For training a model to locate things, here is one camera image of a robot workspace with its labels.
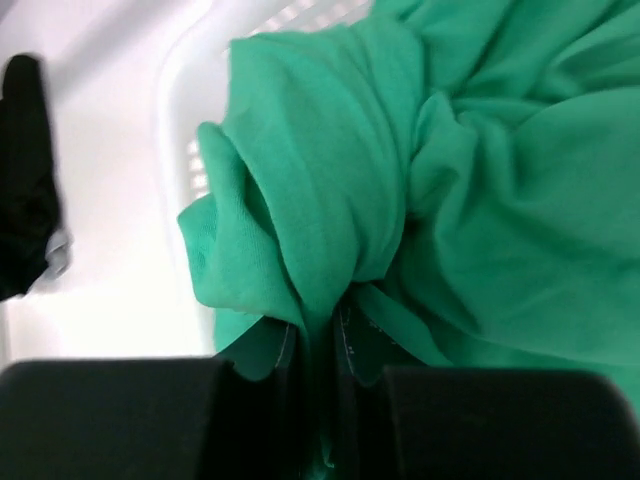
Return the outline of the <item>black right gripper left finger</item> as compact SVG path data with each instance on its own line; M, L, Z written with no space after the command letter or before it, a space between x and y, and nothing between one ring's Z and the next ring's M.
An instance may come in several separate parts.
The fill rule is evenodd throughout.
M5 479L297 479L299 340L257 322L210 357L24 361L1 376Z

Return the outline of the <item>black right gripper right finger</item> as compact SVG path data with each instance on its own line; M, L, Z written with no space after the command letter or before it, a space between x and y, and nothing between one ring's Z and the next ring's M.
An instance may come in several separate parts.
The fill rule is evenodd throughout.
M332 318L340 479L635 479L639 429L584 371L436 368L358 309Z

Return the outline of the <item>black tank top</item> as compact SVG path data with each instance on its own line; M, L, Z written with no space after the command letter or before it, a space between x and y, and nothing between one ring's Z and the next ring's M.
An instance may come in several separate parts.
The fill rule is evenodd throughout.
M61 224L42 64L18 54L1 86L1 299L26 294L48 267Z

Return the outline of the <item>green tank top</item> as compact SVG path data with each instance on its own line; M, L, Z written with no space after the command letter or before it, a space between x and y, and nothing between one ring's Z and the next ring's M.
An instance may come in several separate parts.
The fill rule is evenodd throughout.
M229 58L178 223L218 347L300 330L306 478L334 475L344 296L429 365L586 369L638 404L637 2L378 1Z

